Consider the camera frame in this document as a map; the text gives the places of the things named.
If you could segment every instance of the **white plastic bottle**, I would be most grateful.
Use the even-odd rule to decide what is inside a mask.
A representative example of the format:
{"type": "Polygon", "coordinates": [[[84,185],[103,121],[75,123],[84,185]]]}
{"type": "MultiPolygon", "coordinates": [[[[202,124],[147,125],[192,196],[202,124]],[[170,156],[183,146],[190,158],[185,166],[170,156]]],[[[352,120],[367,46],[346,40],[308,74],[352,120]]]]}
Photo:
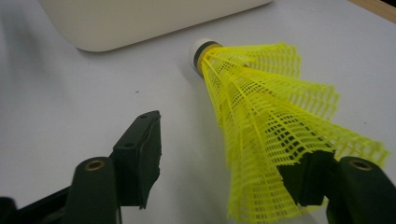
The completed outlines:
{"type": "Polygon", "coordinates": [[[61,35],[79,49],[105,51],[272,0],[39,0],[61,35]]]}

